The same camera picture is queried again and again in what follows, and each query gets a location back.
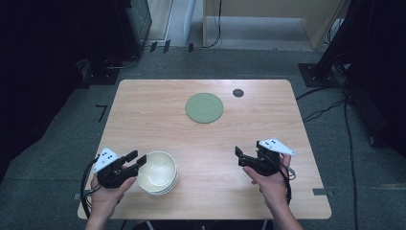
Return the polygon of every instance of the white bowl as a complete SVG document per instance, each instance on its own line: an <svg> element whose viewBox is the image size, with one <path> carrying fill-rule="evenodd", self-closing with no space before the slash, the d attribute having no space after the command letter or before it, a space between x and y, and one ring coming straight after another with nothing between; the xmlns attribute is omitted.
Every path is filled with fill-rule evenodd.
<svg viewBox="0 0 406 230"><path fill-rule="evenodd" d="M176 183L177 170L173 158L164 151L147 154L147 162L138 170L138 184L149 194L161 194Z"/></svg>

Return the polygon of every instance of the forearm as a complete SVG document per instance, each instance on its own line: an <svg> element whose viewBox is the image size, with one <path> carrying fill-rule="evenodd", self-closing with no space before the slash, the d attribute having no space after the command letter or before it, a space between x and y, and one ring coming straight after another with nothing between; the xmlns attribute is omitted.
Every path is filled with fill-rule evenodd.
<svg viewBox="0 0 406 230"><path fill-rule="evenodd" d="M274 222L280 227L281 230L296 230L303 229L301 224L293 216L287 204L281 204L278 207L271 208Z"/></svg>
<svg viewBox="0 0 406 230"><path fill-rule="evenodd" d="M90 215L89 220L87 220L86 230L102 230L107 224L107 220L108 218Z"/></svg>

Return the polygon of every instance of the round green plate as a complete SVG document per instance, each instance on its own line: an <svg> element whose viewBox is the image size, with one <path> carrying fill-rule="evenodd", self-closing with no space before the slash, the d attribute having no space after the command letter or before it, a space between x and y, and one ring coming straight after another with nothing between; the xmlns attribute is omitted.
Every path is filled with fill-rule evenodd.
<svg viewBox="0 0 406 230"><path fill-rule="evenodd" d="M191 96L186 102L186 114L197 123L212 123L223 114L223 102L210 93L199 93Z"/></svg>

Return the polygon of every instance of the small black circle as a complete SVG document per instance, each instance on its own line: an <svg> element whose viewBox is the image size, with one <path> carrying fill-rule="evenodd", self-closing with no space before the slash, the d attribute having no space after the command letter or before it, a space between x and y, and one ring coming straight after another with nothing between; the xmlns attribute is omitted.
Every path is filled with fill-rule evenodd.
<svg viewBox="0 0 406 230"><path fill-rule="evenodd" d="M233 95L240 98L240 97L244 96L244 91L242 91L241 89L235 89L233 91Z"/></svg>

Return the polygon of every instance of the table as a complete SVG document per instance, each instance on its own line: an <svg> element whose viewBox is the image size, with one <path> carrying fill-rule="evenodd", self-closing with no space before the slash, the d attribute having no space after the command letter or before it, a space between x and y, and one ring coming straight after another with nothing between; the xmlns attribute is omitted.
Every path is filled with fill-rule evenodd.
<svg viewBox="0 0 406 230"><path fill-rule="evenodd" d="M235 97L235 89L243 90L243 97ZM185 112L187 100L202 92L224 104L213 123L196 123ZM175 159L179 180L160 196L134 184L112 218L271 219L259 187L237 164L235 146L255 156L256 142L272 137L297 152L291 164L297 174L291 181L293 214L328 219L327 196L313 194L323 183L289 81L123 80L98 153L104 147L120 155L163 150ZM85 219L81 206L78 215Z"/></svg>
<svg viewBox="0 0 406 230"><path fill-rule="evenodd" d="M322 44L335 19L345 17L350 5L350 0L204 0L203 46L207 46L207 16L218 16L220 1L221 16L301 18L314 50Z"/></svg>

